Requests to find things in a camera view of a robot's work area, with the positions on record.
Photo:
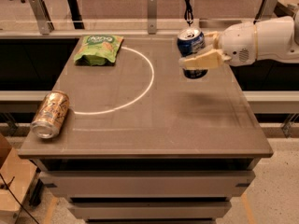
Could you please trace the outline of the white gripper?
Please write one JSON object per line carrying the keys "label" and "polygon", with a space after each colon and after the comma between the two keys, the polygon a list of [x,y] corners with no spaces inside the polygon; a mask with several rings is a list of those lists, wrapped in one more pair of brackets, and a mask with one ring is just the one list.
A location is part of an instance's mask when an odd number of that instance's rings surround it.
{"label": "white gripper", "polygon": [[256,60],[256,27],[251,22],[230,26],[221,33],[205,33],[207,46],[212,49],[203,54],[194,54],[178,60],[186,70],[213,69],[228,63],[231,66],[251,65]]}

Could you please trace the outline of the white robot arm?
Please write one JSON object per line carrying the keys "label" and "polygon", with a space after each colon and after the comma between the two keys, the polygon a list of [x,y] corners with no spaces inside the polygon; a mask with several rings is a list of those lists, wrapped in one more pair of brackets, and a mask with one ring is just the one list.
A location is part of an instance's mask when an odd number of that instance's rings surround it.
{"label": "white robot arm", "polygon": [[298,63],[298,32],[298,15],[234,24],[222,32],[205,33],[206,46],[180,58],[179,65],[186,70],[207,70],[261,60]]}

